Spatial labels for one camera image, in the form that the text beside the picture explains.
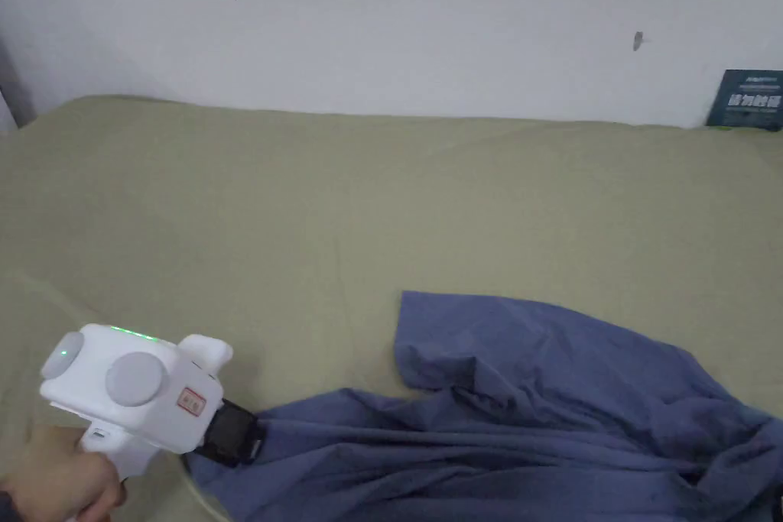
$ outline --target wrinkled fabric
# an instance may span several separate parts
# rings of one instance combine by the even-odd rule
[[[395,359],[423,399],[276,407],[254,465],[189,456],[194,481],[235,520],[652,521],[758,515],[783,477],[781,421],[563,307],[406,292]]]

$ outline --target red label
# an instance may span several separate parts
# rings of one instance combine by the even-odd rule
[[[177,406],[182,407],[183,410],[193,414],[195,417],[201,416],[205,405],[206,399],[189,387],[186,387],[183,393],[179,394],[179,399],[177,399]]]

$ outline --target bed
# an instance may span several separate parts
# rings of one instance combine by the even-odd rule
[[[234,347],[260,410],[410,394],[403,289],[544,300],[693,352],[783,416],[783,137],[750,129],[239,111],[96,97],[0,142],[0,450],[89,322]],[[210,520],[176,459],[116,520]]]

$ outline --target gray round button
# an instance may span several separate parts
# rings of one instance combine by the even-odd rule
[[[68,332],[60,339],[57,347],[52,351],[52,355],[48,356],[44,366],[41,367],[41,377],[44,380],[59,378],[70,367],[84,345],[84,334]]]
[[[151,401],[166,381],[166,368],[151,353],[128,353],[106,372],[106,393],[121,406],[141,406]]]

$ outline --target white wall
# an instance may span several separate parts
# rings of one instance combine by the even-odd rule
[[[0,84],[24,118],[130,93],[697,125],[726,68],[783,69],[782,31],[781,0],[0,0]]]

